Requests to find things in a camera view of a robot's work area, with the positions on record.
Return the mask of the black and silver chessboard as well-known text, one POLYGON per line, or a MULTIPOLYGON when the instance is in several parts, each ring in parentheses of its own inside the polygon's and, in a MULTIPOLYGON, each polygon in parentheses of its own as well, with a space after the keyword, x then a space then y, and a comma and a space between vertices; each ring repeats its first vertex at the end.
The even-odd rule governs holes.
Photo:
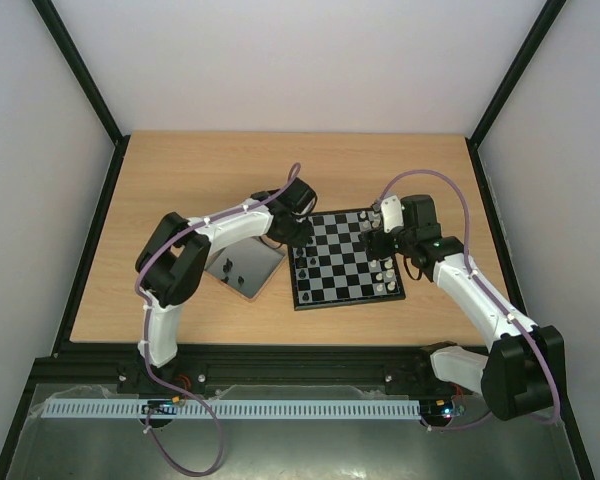
POLYGON ((327 212, 314 212, 308 220, 313 226, 314 245, 303 247, 306 259, 305 268, 297 268, 294 248, 289 251, 290 280, 293 304, 296 311, 336 306, 378 303, 404 300, 406 290, 400 276, 398 263, 393 257, 393 268, 385 270, 384 260, 377 260, 377 266, 369 266, 361 233, 371 230, 372 209, 353 209, 327 212), (360 220, 361 212, 367 213, 367 221, 360 220), (310 257, 316 259, 311 266, 310 257), (306 278, 299 279, 301 270, 306 270, 306 278), (383 274, 383 281, 377 282, 375 275, 383 274), (304 302, 305 292, 310 301, 304 302))

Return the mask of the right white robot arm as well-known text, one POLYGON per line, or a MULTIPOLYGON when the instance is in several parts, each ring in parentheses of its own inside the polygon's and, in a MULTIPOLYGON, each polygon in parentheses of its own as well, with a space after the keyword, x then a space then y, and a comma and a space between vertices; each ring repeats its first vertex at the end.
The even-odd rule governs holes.
POLYGON ((564 341, 552 326, 539 327, 516 309, 479 270, 467 246, 445 237, 428 195, 377 201, 362 235, 368 256, 400 255, 443 290, 481 334, 481 355, 451 342, 435 344, 416 367, 416 379, 435 392, 454 383, 480 395, 500 420, 550 409, 560 417, 566 379, 564 341))

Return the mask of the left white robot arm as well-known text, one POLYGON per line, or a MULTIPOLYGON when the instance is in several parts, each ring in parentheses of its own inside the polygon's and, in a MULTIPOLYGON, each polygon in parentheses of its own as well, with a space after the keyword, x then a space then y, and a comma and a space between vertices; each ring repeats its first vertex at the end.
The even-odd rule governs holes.
POLYGON ((135 263, 134 290, 145 312, 138 343, 142 357, 157 368, 175 358, 182 305, 198 289, 213 257, 252 237, 305 246, 313 235, 308 215, 317 200, 307 183, 294 178, 280 189, 256 192, 210 216, 165 215, 135 263))

